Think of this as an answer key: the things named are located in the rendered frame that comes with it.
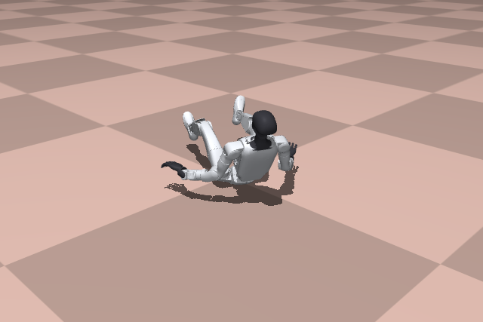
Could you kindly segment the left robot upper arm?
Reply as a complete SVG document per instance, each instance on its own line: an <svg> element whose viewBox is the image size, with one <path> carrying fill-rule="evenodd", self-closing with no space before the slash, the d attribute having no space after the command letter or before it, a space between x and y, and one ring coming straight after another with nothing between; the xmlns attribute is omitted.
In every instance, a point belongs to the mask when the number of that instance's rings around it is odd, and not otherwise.
<svg viewBox="0 0 483 322"><path fill-rule="evenodd" d="M209 171L217 172L218 179L221 179L233 160L237 159L243 150L243 145L240 141L229 142L223 147L223 153L220 156L217 166L213 166ZM214 181L217 181L214 180Z"/></svg>

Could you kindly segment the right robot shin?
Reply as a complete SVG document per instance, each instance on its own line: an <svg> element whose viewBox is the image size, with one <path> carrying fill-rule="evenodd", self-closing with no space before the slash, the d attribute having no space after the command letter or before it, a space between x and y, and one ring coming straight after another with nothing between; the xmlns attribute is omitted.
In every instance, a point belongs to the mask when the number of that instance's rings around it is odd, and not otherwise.
<svg viewBox="0 0 483 322"><path fill-rule="evenodd" d="M237 111L237 113L240 113L240 112ZM240 115L240 114L242 114L242 115ZM246 121L248 119L252 119L253 115L248 114L248 113L243 113L243 112L241 112L240 114L237 114L236 117L240 120L242 127L245 128Z"/></svg>

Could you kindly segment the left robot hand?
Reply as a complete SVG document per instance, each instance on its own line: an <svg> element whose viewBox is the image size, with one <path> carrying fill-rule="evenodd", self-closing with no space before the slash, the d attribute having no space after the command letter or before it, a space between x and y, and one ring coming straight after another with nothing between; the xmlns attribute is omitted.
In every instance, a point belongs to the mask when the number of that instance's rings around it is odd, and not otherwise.
<svg viewBox="0 0 483 322"><path fill-rule="evenodd" d="M177 175L180 176L181 178L185 177L185 173L182 170L186 170L186 168L182 164L179 164L175 161L169 161L169 162L163 163L161 168L167 167L167 166L170 167L172 170L177 171Z"/></svg>

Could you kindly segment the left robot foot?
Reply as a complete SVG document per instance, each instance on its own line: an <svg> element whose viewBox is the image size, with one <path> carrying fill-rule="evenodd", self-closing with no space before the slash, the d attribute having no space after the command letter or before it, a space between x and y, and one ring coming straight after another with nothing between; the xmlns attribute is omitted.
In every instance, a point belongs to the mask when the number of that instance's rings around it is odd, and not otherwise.
<svg viewBox="0 0 483 322"><path fill-rule="evenodd" d="M198 136L196 136L193 132L191 132L189 129L189 125L191 125L192 122L194 122L194 118L193 118L193 115L191 112L184 112L183 113L183 123L185 125L185 128L187 129L188 131L188 134L189 134L189 138L193 141L197 140L198 139Z"/></svg>

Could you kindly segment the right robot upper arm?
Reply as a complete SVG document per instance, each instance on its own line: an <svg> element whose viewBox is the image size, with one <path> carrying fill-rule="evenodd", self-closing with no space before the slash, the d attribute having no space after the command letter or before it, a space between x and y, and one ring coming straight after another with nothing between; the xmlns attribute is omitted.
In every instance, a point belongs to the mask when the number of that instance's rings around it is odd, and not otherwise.
<svg viewBox="0 0 483 322"><path fill-rule="evenodd" d="M275 136L275 139L278 144L278 168L279 170L288 171L290 170L291 147L285 136Z"/></svg>

